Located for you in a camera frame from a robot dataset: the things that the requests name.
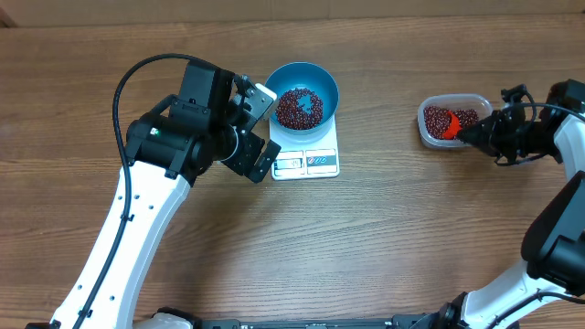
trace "bowl rim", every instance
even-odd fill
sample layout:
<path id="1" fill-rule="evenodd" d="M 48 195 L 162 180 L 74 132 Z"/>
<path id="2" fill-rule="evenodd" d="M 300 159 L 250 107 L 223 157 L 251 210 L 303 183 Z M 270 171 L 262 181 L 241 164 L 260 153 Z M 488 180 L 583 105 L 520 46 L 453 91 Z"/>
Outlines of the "bowl rim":
<path id="1" fill-rule="evenodd" d="M 335 117 L 335 114 L 337 113 L 337 109 L 339 108 L 339 102 L 341 101 L 341 93 L 339 92 L 339 86 L 337 85 L 337 81 L 335 81 L 335 78 L 333 77 L 333 75 L 331 75 L 331 73 L 329 73 L 329 71 L 326 70 L 326 69 L 324 69 L 323 67 L 321 67 L 321 66 L 319 66 L 317 64 L 311 63 L 311 62 L 296 61 L 296 62 L 291 62 L 291 63 L 284 64 L 281 67 L 277 68 L 273 73 L 271 73 L 271 75 L 268 76 L 268 78 L 266 79 L 266 82 L 264 84 L 266 86 L 266 88 L 270 89 L 270 87 L 268 86 L 268 81 L 272 78 L 272 76 L 274 74 L 276 74 L 276 72 L 278 72 L 279 70 L 281 70 L 281 69 L 283 69 L 285 67 L 293 66 L 293 65 L 311 65 L 311 66 L 317 67 L 321 71 L 325 72 L 327 74 L 327 76 L 329 76 L 329 78 L 331 79 L 331 81 L 335 85 L 335 91 L 337 91 L 337 100 L 336 100 L 336 103 L 335 103 L 335 108 L 333 109 L 333 113 L 331 114 L 331 116 L 329 117 L 329 119 L 327 119 L 327 120 L 325 120 L 325 121 L 317 124 L 315 127 L 311 128 L 311 129 L 307 129 L 307 130 L 295 130 L 295 129 L 287 128 L 287 127 L 281 125 L 281 123 L 278 122 L 277 120 L 274 120 L 272 118 L 272 116 L 271 116 L 271 121 L 274 122 L 276 124 L 276 126 L 278 126 L 279 128 L 284 129 L 286 132 L 289 132 L 289 133 L 295 133 L 295 134 L 297 134 L 297 133 L 301 133 L 301 132 L 303 132 L 303 133 L 316 132 L 317 130 L 319 130 L 323 126 L 325 126 L 325 124 L 327 122 L 329 122 L 330 120 L 333 120 L 333 118 Z"/>

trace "kidney bean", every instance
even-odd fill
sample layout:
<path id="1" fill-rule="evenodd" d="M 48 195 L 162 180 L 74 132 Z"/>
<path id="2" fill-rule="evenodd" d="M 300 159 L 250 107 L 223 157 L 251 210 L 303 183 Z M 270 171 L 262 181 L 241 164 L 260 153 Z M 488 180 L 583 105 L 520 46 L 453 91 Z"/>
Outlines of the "kidney bean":
<path id="1" fill-rule="evenodd" d="M 304 109 L 299 99 L 310 96 L 311 107 Z M 313 91 L 306 88 L 288 90 L 281 96 L 276 109 L 278 122 L 290 129 L 307 130 L 316 127 L 323 119 L 323 101 Z"/>

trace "red beans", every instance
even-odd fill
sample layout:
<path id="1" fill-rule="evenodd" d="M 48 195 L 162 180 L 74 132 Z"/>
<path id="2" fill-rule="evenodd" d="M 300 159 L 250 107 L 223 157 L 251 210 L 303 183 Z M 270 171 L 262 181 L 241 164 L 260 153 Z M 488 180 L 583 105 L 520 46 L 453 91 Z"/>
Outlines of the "red beans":
<path id="1" fill-rule="evenodd" d="M 451 124 L 449 111 L 452 110 L 438 106 L 427 106 L 424 108 L 424 123 L 431 137 L 444 140 L 442 135 L 449 129 L 449 125 Z M 473 109 L 458 109 L 452 112 L 459 119 L 459 124 L 462 128 L 467 128 L 479 122 L 477 111 Z"/>
<path id="2" fill-rule="evenodd" d="M 303 96 L 311 96 L 311 107 L 299 105 Z M 290 129 L 307 130 L 316 127 L 323 119 L 323 101 L 314 92 L 302 88 L 286 91 L 276 109 L 278 122 Z"/>

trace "plastic container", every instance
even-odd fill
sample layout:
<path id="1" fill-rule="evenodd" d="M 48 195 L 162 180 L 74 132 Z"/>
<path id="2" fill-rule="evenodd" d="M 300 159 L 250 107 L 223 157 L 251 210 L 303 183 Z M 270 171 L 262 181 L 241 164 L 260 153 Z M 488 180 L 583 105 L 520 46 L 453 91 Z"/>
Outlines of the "plastic container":
<path id="1" fill-rule="evenodd" d="M 425 146 L 432 149 L 453 149 L 470 145 L 459 140 L 439 140 L 433 138 L 427 130 L 427 125 L 424 123 L 424 109 L 428 106 L 439 106 L 450 110 L 474 109 L 477 111 L 479 120 L 490 116 L 494 110 L 492 104 L 487 99 L 477 94 L 448 94 L 429 97 L 419 107 L 418 120 L 420 139 Z"/>
<path id="2" fill-rule="evenodd" d="M 280 98 L 284 92 L 295 88 L 312 90 L 323 101 L 323 119 L 316 127 L 307 130 L 294 130 L 283 127 L 276 118 L 271 122 L 289 139 L 296 143 L 311 143 L 321 139 L 331 127 L 334 114 L 339 105 L 339 89 L 335 79 L 325 69 L 308 62 L 286 64 L 275 70 L 266 80 L 266 87 Z"/>

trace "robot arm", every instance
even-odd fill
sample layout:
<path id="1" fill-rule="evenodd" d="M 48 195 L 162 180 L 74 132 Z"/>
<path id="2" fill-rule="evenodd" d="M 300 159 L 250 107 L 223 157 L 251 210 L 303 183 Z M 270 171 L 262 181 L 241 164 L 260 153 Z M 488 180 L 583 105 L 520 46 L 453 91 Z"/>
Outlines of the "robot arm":
<path id="1" fill-rule="evenodd" d="M 129 172 L 121 169 L 112 208 L 78 281 L 50 324 L 27 328 L 132 328 L 136 301 L 161 237 L 196 178 L 213 161 L 221 161 L 254 183 L 270 171 L 280 146 L 269 141 L 262 151 L 264 140 L 251 130 L 276 107 L 276 94 L 261 84 L 253 85 L 246 76 L 185 55 L 159 55 L 141 63 L 162 58 L 189 59 L 181 91 L 130 125 L 122 148 Z M 230 99 L 234 85 L 237 93 Z M 163 116 L 169 107 L 169 115 Z M 132 202 L 128 216 L 121 217 L 128 197 L 126 179 L 131 182 Z M 112 262 L 104 265 L 111 250 Z M 192 326 L 192 321 L 172 310 L 136 325 L 142 329 Z"/>
<path id="2" fill-rule="evenodd" d="M 445 304 L 435 329 L 504 329 L 549 302 L 585 293 L 585 122 L 545 109 L 541 122 L 518 124 L 524 120 L 524 111 L 512 109 L 524 95 L 524 86 L 503 90 L 511 110 L 504 116 L 496 113 L 462 131 L 460 137 L 513 164 L 520 163 L 518 155 L 552 155 L 564 162 L 569 182 L 526 233 L 522 260 L 484 288 Z M 562 105 L 581 115 L 585 85 L 574 80 L 556 84 L 547 104 Z"/>

